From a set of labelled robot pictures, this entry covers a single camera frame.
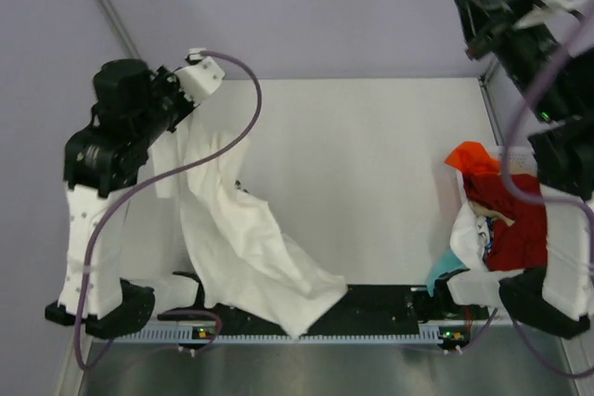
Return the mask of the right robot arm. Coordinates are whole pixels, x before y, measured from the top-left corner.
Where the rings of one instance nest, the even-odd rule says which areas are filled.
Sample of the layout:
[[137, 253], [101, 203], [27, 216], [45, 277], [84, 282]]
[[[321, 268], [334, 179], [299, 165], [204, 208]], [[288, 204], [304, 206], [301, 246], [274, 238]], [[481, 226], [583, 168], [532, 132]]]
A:
[[531, 134], [536, 189], [502, 176], [509, 195], [545, 212], [544, 261], [499, 282], [509, 315], [548, 334], [573, 339], [593, 317], [593, 53], [577, 56], [558, 42], [544, 15], [576, 14], [585, 0], [454, 0], [467, 55], [493, 55], [523, 94], [523, 109], [550, 124]]

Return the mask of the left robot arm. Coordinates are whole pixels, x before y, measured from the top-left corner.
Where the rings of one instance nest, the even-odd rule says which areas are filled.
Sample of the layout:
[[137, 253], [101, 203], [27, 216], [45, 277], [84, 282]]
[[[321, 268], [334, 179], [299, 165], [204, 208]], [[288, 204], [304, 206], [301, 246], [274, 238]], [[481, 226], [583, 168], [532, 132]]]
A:
[[104, 340], [134, 334], [171, 310], [201, 318], [211, 298], [194, 275], [129, 281], [121, 273], [127, 206], [120, 199], [137, 184], [150, 146], [195, 106], [172, 72], [151, 70], [136, 58], [104, 64], [93, 87], [91, 121], [64, 149], [71, 217], [66, 276], [45, 318], [62, 326], [80, 324], [87, 335]]

